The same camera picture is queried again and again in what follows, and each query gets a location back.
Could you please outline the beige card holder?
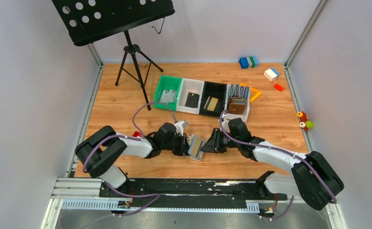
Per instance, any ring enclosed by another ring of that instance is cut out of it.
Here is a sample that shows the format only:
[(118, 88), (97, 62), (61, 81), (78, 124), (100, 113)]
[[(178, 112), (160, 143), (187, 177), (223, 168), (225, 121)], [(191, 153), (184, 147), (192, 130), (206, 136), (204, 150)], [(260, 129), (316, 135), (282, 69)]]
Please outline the beige card holder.
[(187, 143), (189, 144), (189, 149), (187, 154), (189, 157), (196, 161), (201, 161), (203, 157), (202, 147), (205, 145), (207, 141), (195, 134), (187, 136)]

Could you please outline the gold card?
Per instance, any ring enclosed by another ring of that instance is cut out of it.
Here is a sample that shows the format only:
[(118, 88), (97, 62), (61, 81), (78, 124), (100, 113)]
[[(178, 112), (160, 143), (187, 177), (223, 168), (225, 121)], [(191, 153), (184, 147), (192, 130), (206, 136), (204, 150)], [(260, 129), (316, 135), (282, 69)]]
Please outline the gold card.
[(218, 103), (218, 98), (209, 96), (203, 108), (208, 111), (214, 111), (217, 103)]

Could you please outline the brown card holder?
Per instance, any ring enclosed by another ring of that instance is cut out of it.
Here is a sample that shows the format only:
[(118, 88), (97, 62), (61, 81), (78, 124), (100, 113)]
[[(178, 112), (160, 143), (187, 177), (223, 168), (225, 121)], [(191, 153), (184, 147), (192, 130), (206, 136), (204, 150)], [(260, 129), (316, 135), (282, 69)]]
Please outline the brown card holder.
[(227, 112), (229, 114), (241, 115), (247, 107), (248, 101), (243, 97), (231, 97), (228, 101)]

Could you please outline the blue card holders row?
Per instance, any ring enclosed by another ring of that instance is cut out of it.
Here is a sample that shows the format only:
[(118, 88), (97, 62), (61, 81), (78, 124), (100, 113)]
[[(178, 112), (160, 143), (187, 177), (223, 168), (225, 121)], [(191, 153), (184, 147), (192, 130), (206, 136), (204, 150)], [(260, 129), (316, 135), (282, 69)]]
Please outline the blue card holders row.
[(245, 84), (230, 84), (228, 91), (228, 99), (232, 97), (240, 97), (248, 99), (250, 87)]

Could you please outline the grey cards in green bin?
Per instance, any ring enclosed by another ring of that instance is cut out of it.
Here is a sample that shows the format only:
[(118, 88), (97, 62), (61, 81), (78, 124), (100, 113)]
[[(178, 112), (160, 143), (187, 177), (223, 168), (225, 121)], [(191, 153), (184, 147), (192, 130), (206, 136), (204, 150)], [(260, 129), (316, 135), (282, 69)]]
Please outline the grey cards in green bin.
[(174, 103), (177, 97), (177, 90), (163, 90), (159, 102), (169, 104)]

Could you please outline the white bin with holders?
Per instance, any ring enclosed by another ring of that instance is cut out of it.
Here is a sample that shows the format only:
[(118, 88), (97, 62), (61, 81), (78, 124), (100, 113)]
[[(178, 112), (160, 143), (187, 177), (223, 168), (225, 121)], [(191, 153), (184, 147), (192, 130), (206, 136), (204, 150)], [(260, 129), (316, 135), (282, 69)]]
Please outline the white bin with holders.
[(227, 96), (226, 96), (226, 101), (225, 101), (225, 110), (226, 110), (227, 117), (228, 117), (229, 120), (230, 119), (235, 119), (235, 118), (241, 118), (243, 122), (246, 122), (247, 119), (248, 119), (249, 112), (250, 112), (250, 101), (249, 101), (249, 99), (247, 99), (248, 104), (247, 104), (247, 107), (245, 108), (245, 111), (244, 111), (243, 114), (229, 114), (227, 112), (227, 106), (228, 106), (228, 101), (229, 101), (229, 99), (228, 99), (229, 85), (230, 84), (227, 85)]

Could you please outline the black plastic bin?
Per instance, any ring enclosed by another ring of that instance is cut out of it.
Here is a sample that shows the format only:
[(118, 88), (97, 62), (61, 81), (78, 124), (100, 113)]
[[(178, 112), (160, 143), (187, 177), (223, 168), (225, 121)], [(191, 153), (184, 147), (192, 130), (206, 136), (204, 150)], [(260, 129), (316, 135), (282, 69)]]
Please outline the black plastic bin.
[[(203, 108), (209, 96), (218, 98), (218, 103), (214, 111), (208, 111)], [(227, 96), (226, 84), (204, 81), (204, 88), (201, 96), (199, 114), (212, 117), (219, 117), (220, 113), (225, 109), (226, 96)]]

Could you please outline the white plastic bin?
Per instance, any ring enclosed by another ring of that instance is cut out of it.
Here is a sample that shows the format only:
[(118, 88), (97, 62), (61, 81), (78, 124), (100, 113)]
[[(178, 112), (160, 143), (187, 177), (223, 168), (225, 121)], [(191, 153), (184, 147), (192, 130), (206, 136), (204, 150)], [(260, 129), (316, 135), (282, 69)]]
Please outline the white plastic bin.
[(176, 110), (190, 114), (199, 114), (204, 81), (183, 78), (177, 98)]

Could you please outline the red toy brick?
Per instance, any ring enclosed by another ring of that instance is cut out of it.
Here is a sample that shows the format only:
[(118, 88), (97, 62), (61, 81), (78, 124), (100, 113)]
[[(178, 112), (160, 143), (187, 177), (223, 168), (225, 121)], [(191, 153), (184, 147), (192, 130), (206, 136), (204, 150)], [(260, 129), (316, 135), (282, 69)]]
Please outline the red toy brick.
[(281, 86), (281, 85), (278, 84), (278, 83), (274, 84), (274, 88), (275, 88), (276, 90), (278, 90), (279, 92), (282, 92), (282, 91), (284, 90), (284, 87)]

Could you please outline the white blue toy block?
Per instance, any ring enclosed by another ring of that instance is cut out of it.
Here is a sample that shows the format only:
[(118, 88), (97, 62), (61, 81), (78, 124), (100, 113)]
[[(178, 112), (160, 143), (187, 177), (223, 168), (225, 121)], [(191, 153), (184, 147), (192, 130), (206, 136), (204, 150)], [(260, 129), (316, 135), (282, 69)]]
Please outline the white blue toy block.
[(280, 76), (280, 72), (279, 71), (277, 71), (275, 68), (269, 68), (269, 69), (267, 69), (264, 73), (263, 73), (263, 75), (269, 80), (269, 81), (274, 81), (274, 80), (276, 80), (276, 79), (278, 79), (279, 78), (279, 76)]

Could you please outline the blue green toy block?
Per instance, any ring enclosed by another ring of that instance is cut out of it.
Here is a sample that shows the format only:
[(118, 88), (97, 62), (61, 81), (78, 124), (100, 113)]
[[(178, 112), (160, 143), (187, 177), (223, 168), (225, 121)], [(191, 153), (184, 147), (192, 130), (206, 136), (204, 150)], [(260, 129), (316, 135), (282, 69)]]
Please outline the blue green toy block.
[(256, 68), (259, 61), (256, 56), (241, 57), (238, 61), (241, 69)]

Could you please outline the colourful toy vehicle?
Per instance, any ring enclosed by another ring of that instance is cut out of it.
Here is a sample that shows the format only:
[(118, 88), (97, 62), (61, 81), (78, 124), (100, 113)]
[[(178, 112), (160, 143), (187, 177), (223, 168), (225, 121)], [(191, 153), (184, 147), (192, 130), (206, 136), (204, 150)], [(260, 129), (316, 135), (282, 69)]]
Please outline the colourful toy vehicle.
[(308, 132), (309, 130), (314, 128), (314, 124), (310, 121), (304, 111), (297, 112), (297, 117), (300, 120), (300, 127)]

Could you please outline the black music stand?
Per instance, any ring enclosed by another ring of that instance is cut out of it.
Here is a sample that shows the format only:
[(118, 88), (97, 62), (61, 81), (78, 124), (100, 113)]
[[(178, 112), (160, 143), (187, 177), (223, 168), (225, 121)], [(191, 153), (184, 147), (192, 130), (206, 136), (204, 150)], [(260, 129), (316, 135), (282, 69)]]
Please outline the black music stand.
[(149, 65), (163, 71), (151, 58), (132, 43), (129, 31), (138, 26), (171, 16), (175, 13), (171, 0), (53, 0), (59, 16), (68, 30), (75, 46), (85, 46), (104, 38), (124, 33), (127, 45), (124, 47), (122, 62), (132, 57), (137, 73), (136, 80), (143, 91), (148, 110), (151, 104), (145, 90), (136, 54), (142, 55)]

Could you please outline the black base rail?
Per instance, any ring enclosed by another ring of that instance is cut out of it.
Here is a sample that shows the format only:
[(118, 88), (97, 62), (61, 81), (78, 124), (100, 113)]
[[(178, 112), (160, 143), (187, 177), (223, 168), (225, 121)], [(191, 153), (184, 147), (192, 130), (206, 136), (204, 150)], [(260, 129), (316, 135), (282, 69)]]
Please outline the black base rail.
[(255, 179), (134, 178), (118, 190), (136, 197), (125, 200), (105, 183), (100, 186), (99, 197), (119, 198), (118, 209), (133, 210), (158, 193), (160, 197), (148, 210), (249, 213), (262, 213), (288, 199), (285, 194), (266, 193)]

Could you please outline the orange toy frame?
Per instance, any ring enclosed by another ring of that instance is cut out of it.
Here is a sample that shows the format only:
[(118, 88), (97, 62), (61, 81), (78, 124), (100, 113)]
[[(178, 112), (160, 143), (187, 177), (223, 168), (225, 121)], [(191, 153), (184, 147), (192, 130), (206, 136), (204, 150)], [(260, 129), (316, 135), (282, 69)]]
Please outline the orange toy frame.
[(239, 92), (242, 97), (249, 99), (250, 102), (253, 102), (262, 94), (262, 92), (258, 89), (255, 89), (245, 83), (239, 84)]

